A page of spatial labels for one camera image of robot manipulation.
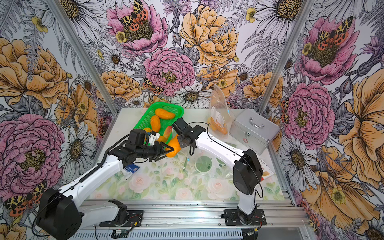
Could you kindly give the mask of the clear zip-top bag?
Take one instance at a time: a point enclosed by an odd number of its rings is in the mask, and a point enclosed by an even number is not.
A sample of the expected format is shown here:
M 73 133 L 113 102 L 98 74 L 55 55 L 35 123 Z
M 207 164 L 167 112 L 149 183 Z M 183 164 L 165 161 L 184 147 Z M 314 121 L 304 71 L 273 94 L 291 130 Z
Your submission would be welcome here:
M 182 171 L 188 174 L 194 174 L 204 179 L 226 179 L 233 177 L 233 169 L 216 155 L 207 151 L 195 149 L 191 156 L 189 149 L 181 150 L 178 157 L 182 160 Z
M 228 134 L 222 135 L 219 132 L 215 132 L 211 129 L 212 134 L 219 138 L 223 139 L 226 138 L 229 135 L 231 126 L 233 121 L 235 120 L 235 116 L 231 112 L 230 108 L 227 105 L 227 101 L 225 98 L 225 95 L 221 88 L 217 86 L 216 84 L 213 84 L 210 89 L 212 90 L 211 97 L 210 97 L 210 110 L 209 110 L 209 116 L 207 118 L 208 123 L 210 124 L 210 117 L 212 117 L 217 124 L 223 126 L 224 124 L 227 125 L 228 128 Z

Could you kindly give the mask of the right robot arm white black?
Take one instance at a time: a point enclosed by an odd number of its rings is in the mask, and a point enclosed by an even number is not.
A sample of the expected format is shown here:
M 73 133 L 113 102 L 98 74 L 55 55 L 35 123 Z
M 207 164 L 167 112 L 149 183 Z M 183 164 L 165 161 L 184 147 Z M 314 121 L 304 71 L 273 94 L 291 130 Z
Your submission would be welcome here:
M 182 149 L 189 147 L 190 155 L 199 149 L 216 156 L 232 168 L 233 184 L 240 197 L 237 219 L 244 225 L 250 225 L 256 218 L 258 207 L 256 196 L 260 198 L 264 196 L 263 190 L 257 190 L 264 173 L 257 154 L 252 149 L 246 151 L 236 149 L 211 136 L 209 127 L 204 128 L 200 125 L 192 127 L 183 118 L 177 119 L 172 128 L 178 135 L 178 144 Z

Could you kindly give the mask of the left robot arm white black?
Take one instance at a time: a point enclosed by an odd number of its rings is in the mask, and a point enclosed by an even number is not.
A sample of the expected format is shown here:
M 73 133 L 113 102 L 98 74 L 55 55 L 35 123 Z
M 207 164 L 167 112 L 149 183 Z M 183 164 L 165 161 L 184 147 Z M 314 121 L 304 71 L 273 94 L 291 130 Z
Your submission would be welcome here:
M 89 209 L 81 206 L 94 190 L 136 159 L 158 161 L 174 150 L 164 142 L 150 142 L 145 130 L 131 130 L 105 151 L 95 167 L 58 190 L 44 192 L 33 226 L 40 227 L 47 236 L 67 240 L 78 229 L 90 225 L 103 222 L 124 225 L 129 219 L 127 206 L 117 200 Z

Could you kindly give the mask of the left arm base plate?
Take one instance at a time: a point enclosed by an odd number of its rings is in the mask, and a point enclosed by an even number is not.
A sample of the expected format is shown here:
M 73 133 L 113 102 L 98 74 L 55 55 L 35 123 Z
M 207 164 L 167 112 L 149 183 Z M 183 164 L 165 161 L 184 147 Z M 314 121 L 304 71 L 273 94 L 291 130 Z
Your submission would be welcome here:
M 101 222 L 99 226 L 102 228 L 112 227 L 140 227 L 143 220 L 144 211 L 142 210 L 127 210 L 125 214 L 118 214 L 113 221 Z

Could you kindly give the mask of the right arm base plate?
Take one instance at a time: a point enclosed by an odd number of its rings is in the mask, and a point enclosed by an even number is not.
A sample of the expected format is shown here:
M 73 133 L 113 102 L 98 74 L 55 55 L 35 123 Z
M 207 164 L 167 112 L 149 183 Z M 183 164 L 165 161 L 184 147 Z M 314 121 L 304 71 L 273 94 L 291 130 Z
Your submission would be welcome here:
M 264 210 L 255 209 L 250 215 L 243 213 L 240 209 L 227 209 L 221 214 L 226 226 L 256 226 L 267 225 Z

